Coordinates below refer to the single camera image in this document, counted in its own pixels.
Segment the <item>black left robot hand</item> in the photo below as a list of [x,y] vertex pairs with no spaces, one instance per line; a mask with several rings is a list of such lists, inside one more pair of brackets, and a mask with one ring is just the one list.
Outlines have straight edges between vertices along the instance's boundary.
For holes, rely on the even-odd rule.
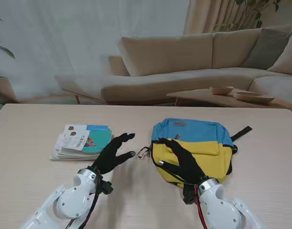
[[88,168],[91,170],[98,170],[101,175],[111,172],[115,167],[124,163],[128,159],[136,155],[135,151],[129,151],[125,154],[116,156],[118,149],[123,143],[133,139],[134,133],[124,133],[118,137],[113,138],[101,151],[100,155],[94,163]]

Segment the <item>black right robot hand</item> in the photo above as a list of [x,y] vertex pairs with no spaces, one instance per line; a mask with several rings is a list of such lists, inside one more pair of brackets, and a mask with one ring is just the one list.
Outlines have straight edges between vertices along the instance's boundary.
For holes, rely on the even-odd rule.
[[168,140],[160,138],[159,142],[165,144],[176,155],[179,165],[170,164],[166,161],[160,161],[159,167],[169,173],[179,176],[185,183],[191,185],[200,185],[209,177],[205,175],[203,170],[199,167],[191,152],[184,149],[175,140]]

